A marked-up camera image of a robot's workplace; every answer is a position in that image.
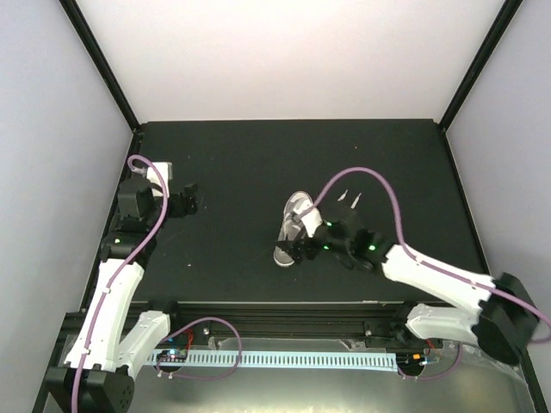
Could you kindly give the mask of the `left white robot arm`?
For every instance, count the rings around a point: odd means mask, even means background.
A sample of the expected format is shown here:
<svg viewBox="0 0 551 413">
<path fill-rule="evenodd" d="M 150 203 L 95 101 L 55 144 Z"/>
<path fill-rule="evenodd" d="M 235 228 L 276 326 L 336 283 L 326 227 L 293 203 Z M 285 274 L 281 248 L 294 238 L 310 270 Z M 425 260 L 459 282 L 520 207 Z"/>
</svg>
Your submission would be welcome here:
<svg viewBox="0 0 551 413">
<path fill-rule="evenodd" d="M 185 323 L 174 301 L 150 305 L 123 331 L 133 295 L 157 245 L 156 223 L 197 211 L 196 184 L 164 197 L 155 178 L 123 181 L 117 208 L 100 247 L 98 280 L 83 326 L 46 388 L 64 412 L 126 412 L 134 381 L 157 344 L 178 342 Z"/>
</svg>

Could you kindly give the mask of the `white shoelace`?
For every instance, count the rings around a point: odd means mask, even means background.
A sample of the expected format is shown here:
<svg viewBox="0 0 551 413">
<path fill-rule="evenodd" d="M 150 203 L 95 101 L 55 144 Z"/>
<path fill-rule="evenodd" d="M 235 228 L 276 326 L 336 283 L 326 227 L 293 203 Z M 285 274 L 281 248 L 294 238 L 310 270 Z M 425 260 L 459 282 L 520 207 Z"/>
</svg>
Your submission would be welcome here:
<svg viewBox="0 0 551 413">
<path fill-rule="evenodd" d="M 355 210 L 360 199 L 362 198 L 362 192 L 355 195 L 354 198 L 349 197 L 349 190 L 346 189 L 338 198 L 337 203 L 340 206 L 348 207 L 350 210 Z"/>
</svg>

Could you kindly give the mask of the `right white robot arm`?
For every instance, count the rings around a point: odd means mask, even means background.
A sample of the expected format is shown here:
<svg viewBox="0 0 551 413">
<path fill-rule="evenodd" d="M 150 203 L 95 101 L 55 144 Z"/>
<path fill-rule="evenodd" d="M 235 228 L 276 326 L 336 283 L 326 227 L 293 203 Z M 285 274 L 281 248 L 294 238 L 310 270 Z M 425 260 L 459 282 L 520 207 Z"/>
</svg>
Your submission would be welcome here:
<svg viewBox="0 0 551 413">
<path fill-rule="evenodd" d="M 349 269 L 383 275 L 445 302 L 444 307 L 417 304 L 393 322 L 393 340 L 410 347 L 418 340 L 441 338 L 479 347 L 494 360 L 518 364 L 541 318 L 532 309 L 522 282 L 503 273 L 494 278 L 424 256 L 369 231 L 350 207 L 320 212 L 307 202 L 283 214 L 275 260 L 291 266 L 331 252 Z"/>
</svg>

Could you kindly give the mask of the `grey canvas sneaker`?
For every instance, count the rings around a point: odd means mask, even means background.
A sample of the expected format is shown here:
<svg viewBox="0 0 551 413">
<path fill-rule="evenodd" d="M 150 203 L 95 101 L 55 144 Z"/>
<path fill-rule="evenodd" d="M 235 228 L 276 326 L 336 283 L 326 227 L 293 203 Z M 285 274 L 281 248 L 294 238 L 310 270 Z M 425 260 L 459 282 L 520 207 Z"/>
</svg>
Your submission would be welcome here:
<svg viewBox="0 0 551 413">
<path fill-rule="evenodd" d="M 313 201 L 311 196 L 304 191 L 297 191 L 292 194 L 283 208 L 283 218 L 277 241 L 288 240 L 293 241 L 298 236 L 300 230 L 303 228 L 303 224 L 300 225 L 287 225 L 286 216 L 290 213 L 301 213 L 312 205 Z M 293 258 L 278 258 L 275 254 L 276 247 L 274 249 L 273 258 L 275 263 L 282 268 L 290 267 L 294 264 Z"/>
</svg>

